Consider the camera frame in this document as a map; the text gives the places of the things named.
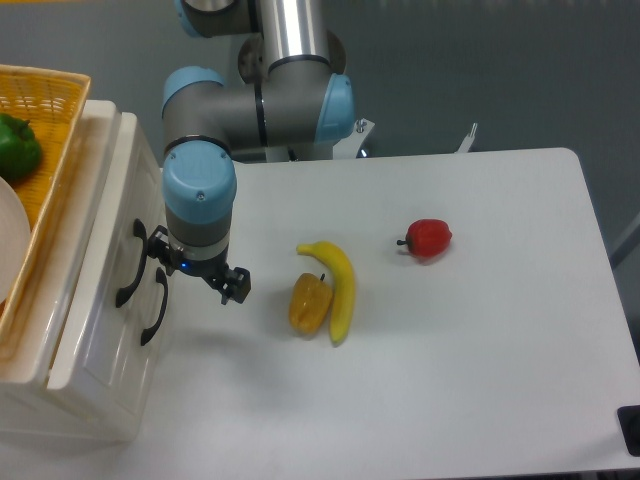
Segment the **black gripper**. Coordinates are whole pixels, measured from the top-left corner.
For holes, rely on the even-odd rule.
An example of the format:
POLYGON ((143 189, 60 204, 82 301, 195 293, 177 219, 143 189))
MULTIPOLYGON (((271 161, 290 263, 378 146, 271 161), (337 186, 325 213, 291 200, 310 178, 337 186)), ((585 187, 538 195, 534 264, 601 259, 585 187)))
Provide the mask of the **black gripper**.
POLYGON ((242 304, 251 291, 247 269, 231 269, 227 263, 228 242, 192 247, 168 242, 168 230, 158 225, 147 240, 147 256, 159 261, 168 276, 176 272, 204 280, 221 295, 221 304, 242 304))

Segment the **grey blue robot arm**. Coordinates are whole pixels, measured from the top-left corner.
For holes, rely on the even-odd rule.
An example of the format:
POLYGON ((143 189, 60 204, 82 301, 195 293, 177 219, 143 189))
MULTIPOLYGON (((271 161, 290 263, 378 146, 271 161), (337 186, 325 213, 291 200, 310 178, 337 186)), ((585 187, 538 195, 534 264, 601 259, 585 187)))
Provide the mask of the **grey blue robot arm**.
POLYGON ((250 274, 227 263, 237 180, 233 156, 265 147, 332 145, 355 124, 350 79, 333 71, 317 1, 178 1, 196 37, 256 33, 262 80, 232 88, 214 70, 188 66, 166 80, 162 195, 166 226, 149 253, 168 272, 200 278, 223 302, 243 302, 250 274))

